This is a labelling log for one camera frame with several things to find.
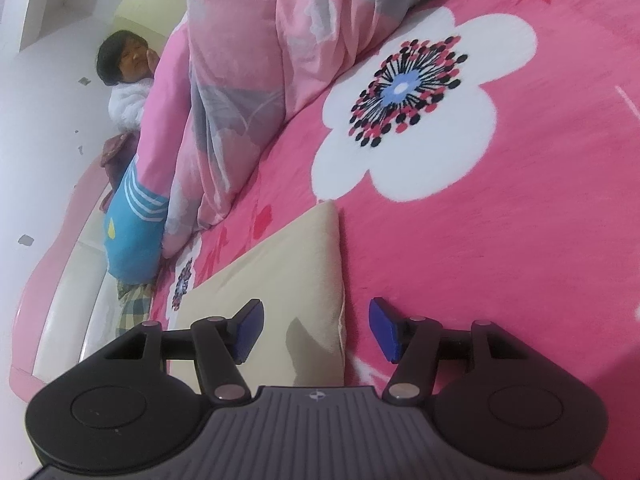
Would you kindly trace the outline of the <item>pink floral fleece bedsheet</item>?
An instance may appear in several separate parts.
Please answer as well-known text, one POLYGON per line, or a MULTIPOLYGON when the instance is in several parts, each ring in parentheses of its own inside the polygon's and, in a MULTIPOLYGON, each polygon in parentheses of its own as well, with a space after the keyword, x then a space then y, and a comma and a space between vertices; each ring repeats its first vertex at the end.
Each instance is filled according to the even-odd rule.
POLYGON ((639 421, 639 0, 436 0, 286 127, 246 194, 160 279, 153 318, 329 200, 350 382, 390 366, 382 296, 488 318, 639 421))

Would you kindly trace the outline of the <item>beige khaki trousers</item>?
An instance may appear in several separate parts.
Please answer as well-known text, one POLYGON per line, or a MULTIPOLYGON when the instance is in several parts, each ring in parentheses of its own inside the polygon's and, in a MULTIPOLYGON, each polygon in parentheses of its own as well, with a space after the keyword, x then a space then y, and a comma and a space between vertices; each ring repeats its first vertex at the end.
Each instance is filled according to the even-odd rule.
POLYGON ((187 292, 168 326, 231 318, 251 299, 264 305, 265 323, 240 367, 250 390, 343 385, 345 298, 334 203, 314 206, 187 292))

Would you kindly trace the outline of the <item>green plaid pillow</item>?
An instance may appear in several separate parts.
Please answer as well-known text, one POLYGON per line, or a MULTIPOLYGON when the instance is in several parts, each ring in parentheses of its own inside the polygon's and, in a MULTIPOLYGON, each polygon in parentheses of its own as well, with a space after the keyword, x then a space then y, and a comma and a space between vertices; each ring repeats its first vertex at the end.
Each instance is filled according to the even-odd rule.
POLYGON ((117 299, 120 313, 116 325, 117 337, 150 318, 154 285, 127 285, 117 282, 117 299))

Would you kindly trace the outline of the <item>pale yellow wardrobe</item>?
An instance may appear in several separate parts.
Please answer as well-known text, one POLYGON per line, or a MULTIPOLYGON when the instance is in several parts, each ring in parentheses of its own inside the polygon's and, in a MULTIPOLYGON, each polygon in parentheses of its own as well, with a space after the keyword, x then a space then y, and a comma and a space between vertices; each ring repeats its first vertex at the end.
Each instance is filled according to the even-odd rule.
POLYGON ((122 0, 112 21, 114 32, 142 37, 158 54, 186 14, 186 0, 122 0))

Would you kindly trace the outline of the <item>child in maroon jacket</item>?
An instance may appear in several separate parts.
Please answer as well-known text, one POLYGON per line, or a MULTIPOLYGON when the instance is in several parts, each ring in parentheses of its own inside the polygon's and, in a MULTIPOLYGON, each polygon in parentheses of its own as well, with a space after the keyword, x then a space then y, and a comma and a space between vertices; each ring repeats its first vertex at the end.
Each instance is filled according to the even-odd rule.
POLYGON ((96 73, 111 89, 107 113, 118 131, 104 143, 100 160, 112 188, 102 200, 103 212, 136 154, 144 106, 159 62, 160 56, 148 42, 130 30, 113 32, 96 55, 96 73))

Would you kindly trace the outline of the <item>pink white padded headboard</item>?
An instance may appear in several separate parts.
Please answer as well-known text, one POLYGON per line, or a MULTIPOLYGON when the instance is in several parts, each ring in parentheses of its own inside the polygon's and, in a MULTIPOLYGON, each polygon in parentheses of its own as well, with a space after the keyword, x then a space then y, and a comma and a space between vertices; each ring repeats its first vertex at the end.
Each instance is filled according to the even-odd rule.
POLYGON ((61 229, 23 289, 9 385, 25 402, 115 338, 119 303, 116 281, 106 270, 100 211, 109 190, 95 159, 74 186, 61 229))

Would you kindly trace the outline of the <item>blue pink striped pillow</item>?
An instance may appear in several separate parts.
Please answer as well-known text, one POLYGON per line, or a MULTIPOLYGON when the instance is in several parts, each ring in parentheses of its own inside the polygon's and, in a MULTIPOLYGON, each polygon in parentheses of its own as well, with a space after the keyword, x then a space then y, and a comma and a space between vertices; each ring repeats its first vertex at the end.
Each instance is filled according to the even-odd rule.
POLYGON ((152 282, 163 259, 170 189, 191 108, 186 20, 158 55, 137 151, 104 221, 108 272, 129 285, 152 282))

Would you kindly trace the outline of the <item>pink grey floral duvet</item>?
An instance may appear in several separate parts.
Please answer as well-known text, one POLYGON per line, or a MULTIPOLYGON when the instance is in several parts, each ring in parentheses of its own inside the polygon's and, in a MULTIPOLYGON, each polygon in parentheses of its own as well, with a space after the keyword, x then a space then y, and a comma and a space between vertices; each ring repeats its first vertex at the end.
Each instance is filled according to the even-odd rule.
POLYGON ((160 253, 229 213, 284 124, 422 0, 186 0, 143 129, 177 145, 160 253))

